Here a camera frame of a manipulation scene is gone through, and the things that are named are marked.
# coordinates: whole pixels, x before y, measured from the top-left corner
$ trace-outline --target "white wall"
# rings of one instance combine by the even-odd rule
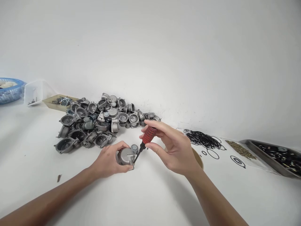
[[[1,77],[173,126],[301,149],[300,73],[299,0],[0,0]]]

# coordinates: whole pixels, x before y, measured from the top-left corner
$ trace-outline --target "blue plastic basket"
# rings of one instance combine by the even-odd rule
[[[14,78],[0,78],[0,81],[17,83],[15,86],[0,89],[0,105],[19,100],[24,95],[25,82]]]

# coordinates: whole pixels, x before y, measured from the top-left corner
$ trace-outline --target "red screwdriver handle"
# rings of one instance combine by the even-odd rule
[[[157,133],[157,129],[154,127],[148,127],[144,133],[144,136],[142,138],[142,142],[144,144],[149,143],[152,141],[152,139],[155,137],[156,133]]]

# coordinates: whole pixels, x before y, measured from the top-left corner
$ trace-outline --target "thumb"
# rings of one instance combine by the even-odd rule
[[[120,173],[126,173],[126,172],[128,172],[128,171],[130,171],[132,169],[133,169],[132,165],[120,165],[119,172]]]
[[[156,143],[147,143],[145,146],[152,149],[160,157],[163,163],[167,162],[169,155],[160,145]]]

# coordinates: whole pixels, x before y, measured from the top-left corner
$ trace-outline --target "forearm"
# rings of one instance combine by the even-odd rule
[[[0,225],[45,225],[65,202],[94,181],[89,170],[83,170],[62,185],[0,219]]]
[[[202,169],[186,177],[192,185],[211,226],[247,226]]]

